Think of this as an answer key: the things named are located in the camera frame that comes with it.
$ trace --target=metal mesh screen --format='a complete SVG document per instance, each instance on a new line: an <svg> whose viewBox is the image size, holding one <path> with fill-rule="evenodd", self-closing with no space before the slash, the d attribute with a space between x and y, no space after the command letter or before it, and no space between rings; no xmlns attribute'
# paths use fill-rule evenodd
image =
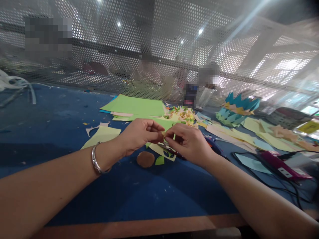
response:
<svg viewBox="0 0 319 239"><path fill-rule="evenodd" d="M241 92L263 98L260 114L301 110L319 99L319 44L252 15L256 2L2 1L0 67L29 81L180 102L198 66L216 62L220 85L209 105ZM27 56L26 18L72 18L72 58Z"/></svg>

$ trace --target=hand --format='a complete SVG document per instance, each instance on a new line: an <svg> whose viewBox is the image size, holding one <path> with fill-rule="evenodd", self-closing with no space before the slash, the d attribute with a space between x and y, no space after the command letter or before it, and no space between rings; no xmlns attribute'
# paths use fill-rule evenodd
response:
<svg viewBox="0 0 319 239"><path fill-rule="evenodd" d="M135 119L116 139L125 148L125 156L129 156L147 142L163 143L162 131L164 127L152 119Z"/></svg>
<svg viewBox="0 0 319 239"><path fill-rule="evenodd" d="M177 123L167 130L165 140L172 149L202 168L217 156L199 129L182 123Z"/></svg>

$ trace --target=bangle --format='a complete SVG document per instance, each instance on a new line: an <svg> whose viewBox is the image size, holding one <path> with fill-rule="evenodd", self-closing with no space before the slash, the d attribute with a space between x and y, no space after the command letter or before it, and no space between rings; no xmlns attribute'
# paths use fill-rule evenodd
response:
<svg viewBox="0 0 319 239"><path fill-rule="evenodd" d="M93 163L93 167L94 169L99 173L99 174L104 174L104 173L108 173L111 168L109 168L106 172L103 172L100 168L100 166L97 164L96 158L95 158L95 148L100 144L101 142L99 141L92 149L92 163Z"/></svg>

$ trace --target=person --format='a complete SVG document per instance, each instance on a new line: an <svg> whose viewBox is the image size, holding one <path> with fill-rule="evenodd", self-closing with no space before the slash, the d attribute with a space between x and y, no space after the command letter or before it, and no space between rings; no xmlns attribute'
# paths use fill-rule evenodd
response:
<svg viewBox="0 0 319 239"><path fill-rule="evenodd" d="M118 137L97 145L98 165L107 171L147 142L163 142L163 131L164 128L151 119L134 120ZM167 130L165 140L188 161L219 181L242 217L261 238L318 238L319 223L214 153L200 130L177 123ZM97 179L99 173L93 168L92 148L0 179L0 238L32 236Z"/></svg>

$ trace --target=brown circle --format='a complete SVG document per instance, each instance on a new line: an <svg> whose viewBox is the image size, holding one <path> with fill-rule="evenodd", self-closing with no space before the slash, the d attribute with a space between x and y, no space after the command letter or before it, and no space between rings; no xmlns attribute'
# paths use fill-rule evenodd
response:
<svg viewBox="0 0 319 239"><path fill-rule="evenodd" d="M155 157L152 153L144 151L137 156L136 161L142 168L149 168L153 165Z"/></svg>

